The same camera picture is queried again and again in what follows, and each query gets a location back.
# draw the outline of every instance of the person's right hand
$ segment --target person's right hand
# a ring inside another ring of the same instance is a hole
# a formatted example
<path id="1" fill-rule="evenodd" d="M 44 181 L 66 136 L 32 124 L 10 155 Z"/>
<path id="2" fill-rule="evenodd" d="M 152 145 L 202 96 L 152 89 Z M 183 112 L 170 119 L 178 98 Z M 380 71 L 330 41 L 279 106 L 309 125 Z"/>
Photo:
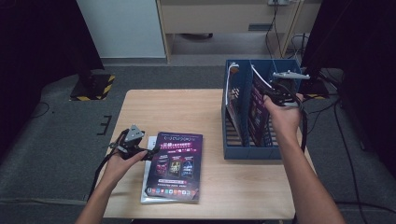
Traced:
<path id="1" fill-rule="evenodd" d="M 296 136 L 300 124 L 301 112 L 298 107 L 275 105 L 271 98 L 264 96 L 264 105 L 271 114 L 271 120 L 276 135 Z"/>

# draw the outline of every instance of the gray carpet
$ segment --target gray carpet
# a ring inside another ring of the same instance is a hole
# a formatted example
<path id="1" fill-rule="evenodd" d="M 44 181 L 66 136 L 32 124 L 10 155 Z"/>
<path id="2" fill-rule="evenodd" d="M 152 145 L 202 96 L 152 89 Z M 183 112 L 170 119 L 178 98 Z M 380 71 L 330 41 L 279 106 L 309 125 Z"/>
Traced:
<path id="1" fill-rule="evenodd" d="M 69 94 L 78 77 L 71 76 L 42 91 L 33 117 L 0 167 L 0 198 L 83 200 L 93 174 L 105 156 L 125 93 L 132 89 L 222 88 L 224 66 L 107 67 L 116 76 L 103 101 L 72 102 Z M 316 111 L 335 101 L 310 100 Z M 396 181 L 375 154 L 360 149 L 349 119 L 337 109 L 358 179 L 361 200 L 396 209 Z M 101 123 L 111 121 L 105 135 Z M 309 129 L 316 114 L 309 116 Z M 351 169 L 332 108 L 320 114 L 308 135 L 308 148 L 320 180 L 338 202 L 356 202 Z M 53 204 L 0 204 L 0 223 L 73 223 L 82 206 Z M 358 206 L 340 205 L 348 223 L 362 223 Z M 396 215 L 363 207 L 369 223 L 396 223 Z M 105 219 L 104 223 L 130 220 Z"/>

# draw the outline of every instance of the wooden table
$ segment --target wooden table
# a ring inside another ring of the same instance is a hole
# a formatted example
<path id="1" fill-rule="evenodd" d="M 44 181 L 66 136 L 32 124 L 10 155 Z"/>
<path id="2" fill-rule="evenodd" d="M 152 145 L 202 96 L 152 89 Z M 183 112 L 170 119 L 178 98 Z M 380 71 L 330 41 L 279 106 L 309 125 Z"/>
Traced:
<path id="1" fill-rule="evenodd" d="M 105 217 L 292 219 L 294 206 L 281 161 L 223 159 L 221 97 L 222 90 L 128 91 L 112 141 L 132 124 L 146 131 L 141 147 L 160 131 L 203 134 L 200 202 L 141 204 L 141 161 L 114 189 Z"/>

